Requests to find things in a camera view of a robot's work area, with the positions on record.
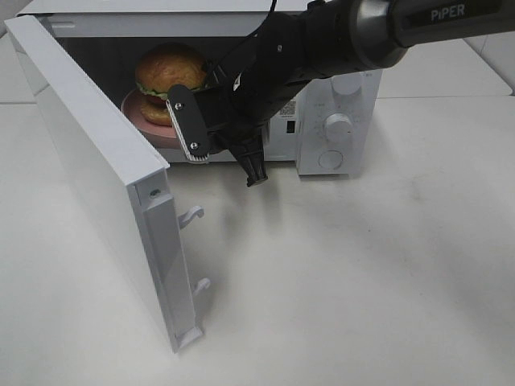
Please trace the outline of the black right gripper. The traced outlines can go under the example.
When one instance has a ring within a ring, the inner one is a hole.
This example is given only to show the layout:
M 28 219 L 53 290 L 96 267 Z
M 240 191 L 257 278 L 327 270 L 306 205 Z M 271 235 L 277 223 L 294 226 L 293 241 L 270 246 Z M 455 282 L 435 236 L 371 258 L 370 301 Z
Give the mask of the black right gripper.
M 268 179 L 262 129 L 305 85 L 306 58 L 301 51 L 259 52 L 236 75 L 222 74 L 218 63 L 203 65 L 196 87 L 204 120 L 196 135 L 196 155 L 228 150 L 247 175 L 246 186 Z

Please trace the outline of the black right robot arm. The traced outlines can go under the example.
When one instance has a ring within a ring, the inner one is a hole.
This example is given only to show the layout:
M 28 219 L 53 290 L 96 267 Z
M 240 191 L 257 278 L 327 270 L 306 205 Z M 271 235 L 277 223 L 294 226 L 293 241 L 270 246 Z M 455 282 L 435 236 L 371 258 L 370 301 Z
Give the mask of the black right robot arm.
M 310 81 L 390 68 L 409 48 L 512 31 L 511 1 L 313 1 L 272 12 L 227 54 L 233 70 L 196 93 L 205 130 L 187 142 L 204 161 L 229 151 L 254 185 L 266 179 L 262 127 Z

